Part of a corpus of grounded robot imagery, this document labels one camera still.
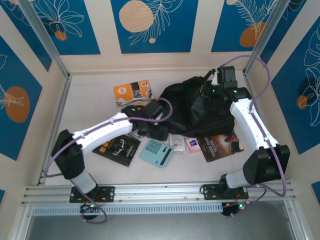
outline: white wall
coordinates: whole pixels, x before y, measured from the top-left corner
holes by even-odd
[[[68,55],[62,60],[71,73],[210,69],[249,52],[211,53],[225,0],[199,0],[190,53],[121,54],[110,0],[84,0],[101,55]],[[243,69],[248,59],[233,64]]]
[[[0,189],[6,196],[0,208],[0,239],[7,239],[26,186],[33,185],[46,148],[62,86],[56,66],[47,72],[0,7],[0,36],[42,85],[42,92],[17,161],[0,154]]]
[[[268,63],[271,79],[275,77],[319,16],[320,1],[307,0],[303,9]],[[255,64],[255,67],[249,76],[249,82],[255,96],[266,85],[267,73],[260,63]],[[290,148],[291,154],[285,175],[286,178],[290,179],[292,182],[296,197],[301,203],[301,207],[306,215],[315,239],[320,239],[320,205],[311,188],[311,183],[320,180],[320,144],[301,155],[298,154],[272,87],[270,87],[258,100],[257,107],[261,118],[271,134],[280,144],[288,145]]]

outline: orange book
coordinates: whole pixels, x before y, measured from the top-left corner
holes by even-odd
[[[153,99],[149,80],[141,80],[113,87],[117,106]]]

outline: small box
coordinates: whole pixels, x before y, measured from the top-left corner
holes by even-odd
[[[198,140],[196,138],[189,137],[185,141],[189,147],[190,153],[197,152],[201,149],[199,146]]]
[[[186,150],[184,136],[170,133],[169,142],[170,142],[170,146],[174,148],[175,152],[181,152]]]
[[[126,106],[153,99],[149,80],[141,80],[113,87],[117,106]]]

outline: brown book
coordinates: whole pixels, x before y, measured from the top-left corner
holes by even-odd
[[[201,137],[197,140],[207,162],[212,162],[244,150],[234,131],[229,134]]]

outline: black book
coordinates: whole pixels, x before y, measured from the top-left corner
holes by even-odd
[[[98,146],[92,152],[128,167],[139,145],[139,140],[121,135]]]

